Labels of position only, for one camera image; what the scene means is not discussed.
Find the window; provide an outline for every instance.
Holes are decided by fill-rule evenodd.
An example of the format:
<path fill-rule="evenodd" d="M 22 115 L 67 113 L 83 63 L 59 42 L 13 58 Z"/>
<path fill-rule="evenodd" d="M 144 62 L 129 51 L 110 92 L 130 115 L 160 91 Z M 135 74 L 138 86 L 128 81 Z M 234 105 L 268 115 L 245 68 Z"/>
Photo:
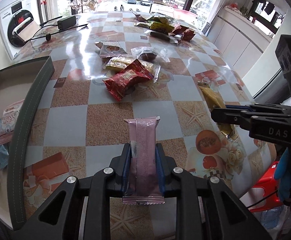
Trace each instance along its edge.
<path fill-rule="evenodd" d="M 278 28 L 281 26 L 284 16 L 275 10 L 273 10 L 270 14 L 267 14 L 265 12 L 267 6 L 268 2 L 266 2 L 265 5 L 263 3 L 259 3 L 249 20 L 266 35 L 273 38 L 277 33 Z"/>

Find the parked car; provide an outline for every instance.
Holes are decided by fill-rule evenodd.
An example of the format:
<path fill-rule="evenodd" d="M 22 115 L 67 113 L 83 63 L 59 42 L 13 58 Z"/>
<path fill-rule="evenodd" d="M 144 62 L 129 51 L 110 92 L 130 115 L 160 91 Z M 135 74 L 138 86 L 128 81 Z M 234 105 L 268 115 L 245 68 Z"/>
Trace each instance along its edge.
<path fill-rule="evenodd" d="M 151 5 L 151 2 L 149 0 L 141 0 L 141 5 L 150 6 Z"/>
<path fill-rule="evenodd" d="M 127 3 L 134 3 L 134 4 L 136 4 L 136 0 L 127 0 Z"/>

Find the washing machine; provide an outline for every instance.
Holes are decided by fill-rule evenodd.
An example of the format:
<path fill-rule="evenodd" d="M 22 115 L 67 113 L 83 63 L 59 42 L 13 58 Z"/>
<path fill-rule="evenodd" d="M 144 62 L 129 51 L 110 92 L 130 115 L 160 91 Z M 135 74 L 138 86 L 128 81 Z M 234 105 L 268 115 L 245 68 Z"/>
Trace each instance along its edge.
<path fill-rule="evenodd" d="M 11 60 L 24 43 L 12 34 L 14 28 L 31 14 L 31 0 L 0 0 L 0 34 Z"/>

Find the black cable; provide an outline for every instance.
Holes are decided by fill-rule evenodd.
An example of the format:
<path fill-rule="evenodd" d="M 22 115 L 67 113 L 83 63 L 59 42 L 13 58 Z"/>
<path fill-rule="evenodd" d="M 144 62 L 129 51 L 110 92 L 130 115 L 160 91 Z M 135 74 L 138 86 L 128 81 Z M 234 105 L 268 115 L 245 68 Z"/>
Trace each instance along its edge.
<path fill-rule="evenodd" d="M 272 192 L 270 195 L 267 195 L 266 197 L 264 197 L 263 199 L 259 200 L 258 202 L 254 203 L 253 205 L 251 206 L 248 206 L 247 208 L 251 208 L 251 207 L 254 207 L 255 205 L 258 205 L 259 203 L 261 203 L 263 200 L 266 200 L 267 198 L 271 197 L 272 195 L 276 194 L 278 192 L 278 190 Z"/>
<path fill-rule="evenodd" d="M 50 25 L 45 25 L 45 26 L 43 26 L 43 27 L 41 27 L 39 30 L 37 30 L 35 33 L 34 33 L 34 35 L 32 36 L 32 38 L 39 32 L 39 31 L 41 31 L 43 28 L 45 28 L 45 27 L 49 27 L 49 26 L 57 26 L 57 25 L 53 25 L 53 24 L 50 24 Z"/>
<path fill-rule="evenodd" d="M 31 38 L 31 39 L 27 40 L 26 43 L 27 43 L 28 41 L 33 41 L 33 40 L 37 40 L 37 39 L 44 38 L 44 37 L 47 39 L 47 36 L 50 36 L 50 39 L 51 39 L 51 36 L 54 35 L 54 34 L 62 33 L 62 32 L 65 32 L 65 31 L 68 31 L 68 30 L 71 30 L 71 29 L 74 29 L 74 28 L 86 27 L 87 25 L 88 25 L 88 24 L 86 23 L 86 24 L 82 24 L 82 25 L 79 25 L 79 26 L 73 26 L 73 27 L 71 27 L 71 28 L 68 28 L 68 29 L 65 29 L 65 30 L 62 30 L 62 31 L 58 31 L 58 32 L 51 33 L 51 34 L 48 33 L 48 34 L 46 34 L 46 35 L 44 35 L 44 36 Z"/>

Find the washing machine door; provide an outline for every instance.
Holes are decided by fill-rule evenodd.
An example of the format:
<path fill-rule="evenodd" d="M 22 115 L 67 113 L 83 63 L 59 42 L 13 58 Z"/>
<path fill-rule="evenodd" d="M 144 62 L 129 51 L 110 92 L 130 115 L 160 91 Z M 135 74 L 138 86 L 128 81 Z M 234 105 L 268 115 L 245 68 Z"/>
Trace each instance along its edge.
<path fill-rule="evenodd" d="M 28 10 L 21 10 L 18 11 L 10 20 L 10 23 L 7 28 L 7 37 L 9 42 L 16 48 L 21 48 L 24 46 L 24 42 L 18 38 L 17 36 L 13 35 L 12 32 L 15 27 L 17 27 L 21 22 L 23 22 L 28 17 L 33 19 L 33 15 Z"/>

